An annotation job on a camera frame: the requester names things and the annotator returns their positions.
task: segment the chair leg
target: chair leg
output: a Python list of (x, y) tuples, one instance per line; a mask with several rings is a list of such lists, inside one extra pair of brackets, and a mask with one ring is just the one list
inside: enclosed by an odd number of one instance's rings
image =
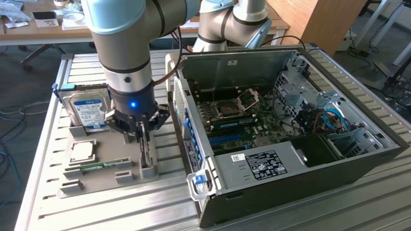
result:
[(52, 47), (61, 53), (66, 54), (66, 52), (61, 49), (61, 47), (57, 44), (52, 44)]
[(25, 59), (20, 63), (25, 65), (34, 57), (38, 56), (38, 54), (41, 54), (50, 47), (52, 46), (49, 44), (44, 44), (33, 53), (30, 53), (29, 56), (25, 57)]

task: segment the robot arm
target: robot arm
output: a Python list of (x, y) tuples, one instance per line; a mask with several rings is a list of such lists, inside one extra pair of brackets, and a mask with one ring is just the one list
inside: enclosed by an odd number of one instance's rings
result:
[(268, 34), (271, 19), (265, 0), (203, 0), (199, 38), (193, 51), (223, 51), (225, 40), (256, 49)]
[(199, 0), (82, 1), (114, 106), (105, 122), (124, 134), (141, 138), (169, 117), (168, 106), (154, 101), (149, 42), (172, 32), (199, 5)]

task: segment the power supply label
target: power supply label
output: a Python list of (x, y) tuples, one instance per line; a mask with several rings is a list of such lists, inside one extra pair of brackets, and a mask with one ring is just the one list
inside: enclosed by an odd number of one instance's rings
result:
[(256, 180), (263, 180), (287, 173), (275, 151), (245, 156), (245, 160)]

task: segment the wooden cabinet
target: wooden cabinet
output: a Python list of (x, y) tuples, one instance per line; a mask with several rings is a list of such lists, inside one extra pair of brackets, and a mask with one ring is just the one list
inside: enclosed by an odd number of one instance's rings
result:
[[(285, 35), (313, 42), (333, 55), (367, 0), (267, 0), (280, 18), (289, 24)], [(296, 44), (284, 38), (283, 44)]]

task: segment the blue latch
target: blue latch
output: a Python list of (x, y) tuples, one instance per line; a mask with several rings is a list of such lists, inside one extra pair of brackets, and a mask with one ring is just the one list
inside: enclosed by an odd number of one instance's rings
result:
[(193, 180), (195, 185), (205, 184), (207, 183), (207, 176), (205, 175), (195, 176), (195, 178), (192, 180)]
[(76, 84), (73, 83), (61, 84), (60, 90), (76, 90)]

